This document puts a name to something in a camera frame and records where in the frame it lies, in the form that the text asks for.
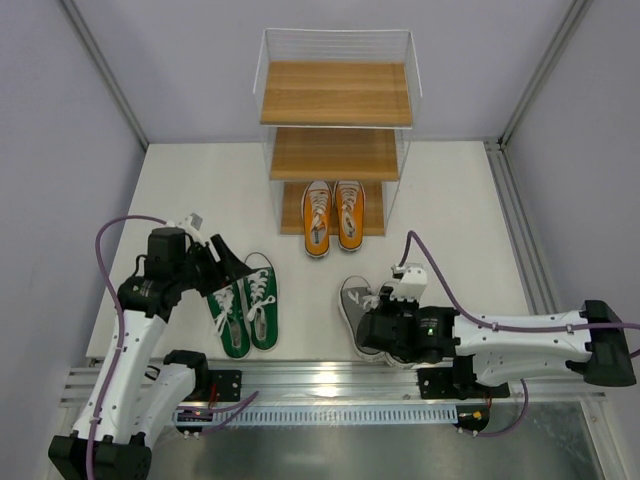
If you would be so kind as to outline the green sneaker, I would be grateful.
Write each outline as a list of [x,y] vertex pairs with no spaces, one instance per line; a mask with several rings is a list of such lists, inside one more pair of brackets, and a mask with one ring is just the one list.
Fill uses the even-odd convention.
[[224,353],[231,359],[245,358],[250,352],[251,342],[238,285],[233,283],[208,295],[207,303]]
[[244,263],[251,274],[244,278],[246,322],[255,348],[273,350],[279,340],[278,281],[273,263],[262,252],[249,253]]

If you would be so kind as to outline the grey sneaker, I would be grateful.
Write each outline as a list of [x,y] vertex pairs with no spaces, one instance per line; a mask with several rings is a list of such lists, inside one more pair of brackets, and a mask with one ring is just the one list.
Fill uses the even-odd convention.
[[412,369],[416,365],[415,360],[408,354],[399,355],[386,352],[384,360],[389,366],[402,370]]
[[376,308],[379,296],[373,292],[370,283],[360,275],[347,277],[338,292],[338,306],[341,316],[351,334],[352,343],[359,357],[368,362],[381,361],[382,351],[363,347],[357,343],[357,329],[364,315]]

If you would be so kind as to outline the orange sneaker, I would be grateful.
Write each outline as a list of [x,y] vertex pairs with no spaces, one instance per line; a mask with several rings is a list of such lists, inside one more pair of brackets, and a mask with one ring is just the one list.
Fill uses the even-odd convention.
[[315,180],[305,189],[301,200],[303,237],[306,253],[312,258],[322,258],[330,246],[330,215],[332,196],[329,184]]
[[339,245],[345,251],[357,251],[364,237],[364,187],[355,180],[338,181],[334,187],[334,200],[338,214]]

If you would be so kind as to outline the white wire wooden shoe shelf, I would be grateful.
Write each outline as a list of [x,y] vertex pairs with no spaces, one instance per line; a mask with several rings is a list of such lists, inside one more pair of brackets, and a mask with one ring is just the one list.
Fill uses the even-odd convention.
[[302,234],[308,185],[349,180],[384,235],[423,96],[411,31],[268,28],[253,94],[279,234]]

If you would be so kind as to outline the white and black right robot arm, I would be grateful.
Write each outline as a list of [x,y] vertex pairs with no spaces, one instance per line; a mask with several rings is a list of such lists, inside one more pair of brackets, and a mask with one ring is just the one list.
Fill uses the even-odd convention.
[[449,360],[462,397],[475,386],[540,377],[579,376],[614,388],[637,382],[625,325],[603,301],[552,315],[481,316],[474,323],[456,308],[421,307],[391,293],[391,286],[378,293],[367,285],[342,290],[356,349],[398,367]]

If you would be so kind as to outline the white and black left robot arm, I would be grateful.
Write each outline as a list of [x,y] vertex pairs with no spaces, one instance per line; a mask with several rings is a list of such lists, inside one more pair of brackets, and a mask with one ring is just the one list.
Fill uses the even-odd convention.
[[144,479],[154,445],[178,406],[211,388],[207,357],[173,350],[147,392],[143,378],[184,293],[220,293],[252,274],[215,235],[200,242],[178,226],[149,234],[136,272],[114,296],[116,319],[104,365],[70,434],[53,437],[48,457],[65,479]]

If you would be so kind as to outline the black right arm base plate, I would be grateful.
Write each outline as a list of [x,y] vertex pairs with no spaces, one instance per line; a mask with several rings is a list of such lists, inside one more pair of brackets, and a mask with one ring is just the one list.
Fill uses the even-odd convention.
[[473,372],[454,367],[417,370],[420,397],[424,400],[503,399],[510,397],[507,383],[496,387],[481,385]]

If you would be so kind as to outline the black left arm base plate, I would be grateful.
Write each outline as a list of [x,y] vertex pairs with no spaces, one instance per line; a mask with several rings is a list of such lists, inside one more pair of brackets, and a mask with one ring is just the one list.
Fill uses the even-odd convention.
[[238,402],[241,399],[242,377],[241,370],[210,370],[204,400],[213,404]]

